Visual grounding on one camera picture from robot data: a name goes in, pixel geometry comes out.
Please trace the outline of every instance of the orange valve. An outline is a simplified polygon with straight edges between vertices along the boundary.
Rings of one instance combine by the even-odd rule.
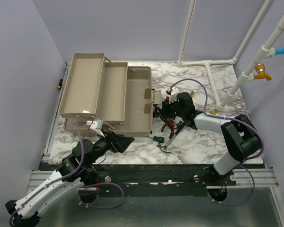
[[[257,75],[254,75],[254,79],[266,79],[266,80],[271,80],[271,77],[265,73],[265,65],[262,63],[259,63],[255,67],[256,72],[258,73]]]

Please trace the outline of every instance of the wall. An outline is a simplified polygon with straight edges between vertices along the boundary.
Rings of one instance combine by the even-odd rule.
[[[44,150],[65,64],[31,0],[0,1],[0,227]]]
[[[275,29],[284,14],[284,0],[275,0],[266,13],[249,45],[235,65],[237,76],[251,62],[259,47]],[[273,45],[284,47],[284,32]],[[284,55],[265,59],[271,81],[258,80],[241,87],[250,117],[265,141],[265,162],[273,166],[284,200]]]
[[[177,61],[190,0],[33,2],[65,61],[74,52],[105,52],[113,60]],[[198,0],[185,61],[232,58],[263,3]]]

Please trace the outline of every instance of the screwdriver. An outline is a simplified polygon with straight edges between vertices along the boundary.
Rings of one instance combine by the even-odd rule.
[[[158,143],[164,143],[165,142],[165,138],[162,137],[162,136],[154,136],[154,137],[148,136],[148,138],[151,138],[153,141],[156,141]]]

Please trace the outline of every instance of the marble tabletop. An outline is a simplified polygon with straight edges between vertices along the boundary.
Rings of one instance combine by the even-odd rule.
[[[179,68],[171,62],[129,62],[130,66],[150,66],[152,69],[152,87],[160,89],[171,86],[173,83],[184,78],[193,78],[200,81],[208,92],[207,110],[215,108],[215,100],[206,70],[203,66]],[[212,75],[222,97],[234,85],[236,75],[231,65],[211,66]],[[202,110],[205,101],[203,89],[192,81],[185,81],[176,86],[180,91],[194,90],[193,98],[196,109]],[[222,113],[226,116],[236,116],[247,114],[246,106],[240,89],[237,91],[238,99],[230,102],[228,109],[230,112]],[[50,140],[49,164],[59,164],[62,159],[71,153],[73,147],[79,141],[78,136],[72,135],[63,129],[64,119],[57,116],[53,135]],[[168,139],[170,131],[165,129],[160,132],[163,122],[154,119],[152,134],[163,136]],[[98,138],[88,138],[96,142]],[[222,135],[205,130],[193,130],[188,127],[173,140],[169,146],[171,153],[163,153],[157,146],[157,142],[149,138],[135,138],[130,147],[121,153],[107,152],[107,158],[103,164],[212,164],[227,152],[226,144]],[[100,157],[96,163],[101,162],[104,157]],[[246,163],[263,163],[261,157],[248,160]]]

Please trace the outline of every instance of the purple cable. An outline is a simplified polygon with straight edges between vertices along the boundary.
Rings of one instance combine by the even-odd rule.
[[[252,189],[252,194],[250,195],[250,197],[249,197],[247,200],[245,200],[244,202],[240,202],[240,203],[236,203],[236,204],[233,204],[233,203],[224,203],[224,202],[218,202],[218,201],[214,200],[214,199],[212,198],[212,196],[209,194],[209,192],[207,192],[208,197],[209,197],[213,202],[215,202],[215,203],[217,203],[217,204],[220,204],[220,205],[223,205],[223,206],[236,207],[236,206],[244,205],[244,204],[246,204],[246,203],[248,203],[249,201],[252,200],[252,198],[254,197],[254,195],[255,195],[255,193],[256,193],[256,183],[255,183],[255,179],[254,179],[254,177],[252,176],[251,172],[250,172],[247,168],[245,168],[244,166],[241,166],[241,165],[239,165],[239,166],[240,166],[241,168],[245,169],[245,170],[248,172],[248,174],[250,175],[250,177],[251,177],[252,184],[253,184],[253,189]]]
[[[121,206],[123,203],[124,203],[124,191],[123,189],[117,185],[116,183],[95,183],[95,184],[91,184],[91,185],[87,185],[87,186],[83,186],[83,188],[89,188],[89,187],[94,187],[94,186],[99,186],[99,185],[112,185],[112,186],[115,186],[117,187],[118,189],[120,189],[121,191],[121,194],[122,194],[122,197],[121,197],[121,200],[115,204],[115,205],[111,205],[111,206],[107,206],[107,207],[102,207],[102,206],[96,206],[96,205],[91,205],[91,204],[88,204],[88,203],[84,203],[81,201],[81,197],[79,195],[79,192],[78,192],[78,200],[80,202],[80,204],[83,204],[83,205],[86,205],[88,207],[94,207],[94,208],[98,208],[98,209],[112,209],[112,208],[116,208],[116,207],[119,207]]]
[[[196,83],[198,83],[198,84],[203,88],[203,90],[204,90],[204,92],[205,92],[205,104],[204,104],[204,108],[203,108],[203,113],[204,113],[206,116],[212,117],[212,118],[217,118],[217,119],[222,119],[222,120],[236,121],[236,122],[238,122],[238,123],[240,123],[240,124],[243,124],[244,126],[250,128],[252,131],[254,131],[254,133],[255,133],[255,134],[257,135],[257,137],[260,139],[260,142],[261,142],[261,150],[260,150],[260,152],[259,152],[257,155],[254,155],[254,156],[252,156],[252,157],[248,157],[246,160],[259,157],[259,156],[264,152],[264,141],[263,141],[263,138],[261,137],[261,135],[258,133],[258,131],[257,131],[255,128],[251,127],[249,124],[246,124],[245,122],[240,121],[240,120],[238,120],[238,119],[236,119],[236,118],[232,118],[232,117],[221,117],[221,116],[211,115],[211,114],[208,114],[208,113],[206,112],[206,106],[207,106],[207,101],[208,101],[208,94],[207,94],[207,91],[206,91],[205,86],[204,86],[202,83],[200,83],[199,81],[197,81],[197,80],[195,80],[195,79],[191,79],[191,78],[181,79],[181,80],[177,81],[176,83],[174,83],[172,86],[170,86],[170,89],[172,89],[176,84],[178,84],[178,83],[180,83],[180,82],[182,82],[182,81],[185,81],[185,80],[191,80],[191,81],[193,81],[193,82],[196,82]],[[244,202],[241,202],[241,203],[238,203],[238,204],[227,204],[227,203],[218,202],[218,201],[214,200],[214,199],[210,196],[210,194],[208,193],[208,196],[213,200],[213,202],[218,203],[218,204],[221,204],[221,205],[225,205],[225,206],[240,206],[240,205],[246,204],[247,202],[249,202],[249,201],[254,197],[255,192],[256,192],[256,184],[255,184],[255,180],[254,180],[254,178],[253,178],[251,172],[250,172],[247,168],[245,168],[244,166],[241,166],[241,163],[240,163],[238,166],[240,166],[240,167],[242,167],[243,169],[245,169],[245,170],[249,173],[249,175],[250,175],[250,177],[251,177],[251,180],[252,180],[252,183],[253,183],[253,190],[252,190],[251,196],[250,196],[246,201],[244,201]]]
[[[67,175],[65,175],[65,176],[63,176],[63,177],[60,177],[60,178],[58,178],[58,179],[56,179],[56,180],[53,180],[53,181],[51,181],[50,183],[47,183],[47,184],[46,184],[46,187],[49,187],[50,185],[52,185],[53,183],[56,183],[57,181],[60,181],[60,180],[63,180],[63,179],[65,179],[65,178],[68,178],[68,177],[72,176],[74,173],[76,173],[76,172],[81,168],[81,166],[82,166],[82,164],[83,164],[83,159],[84,159],[84,147],[83,147],[82,137],[81,137],[81,134],[80,134],[80,131],[79,131],[79,123],[80,123],[80,122],[84,122],[84,123],[85,123],[86,121],[77,121],[77,122],[76,122],[77,132],[78,132],[78,136],[79,136],[79,140],[80,140],[80,144],[81,144],[81,160],[80,160],[80,162],[79,162],[79,165],[78,165],[77,168],[76,168],[74,171],[72,171],[71,173],[69,173],[69,174],[67,174]],[[35,196],[37,196],[37,195],[38,195],[40,192],[42,192],[44,189],[45,189],[45,188],[43,187],[43,188],[40,188],[38,191],[36,191],[31,197],[29,197],[24,203],[21,204],[21,206],[20,206],[19,208],[17,208],[17,209],[11,214],[11,216],[10,216],[10,218],[9,218],[9,226],[15,227],[15,226],[13,225],[13,217],[17,214],[17,212],[20,210],[21,207],[24,207],[26,204],[28,204],[28,202],[30,202]]]

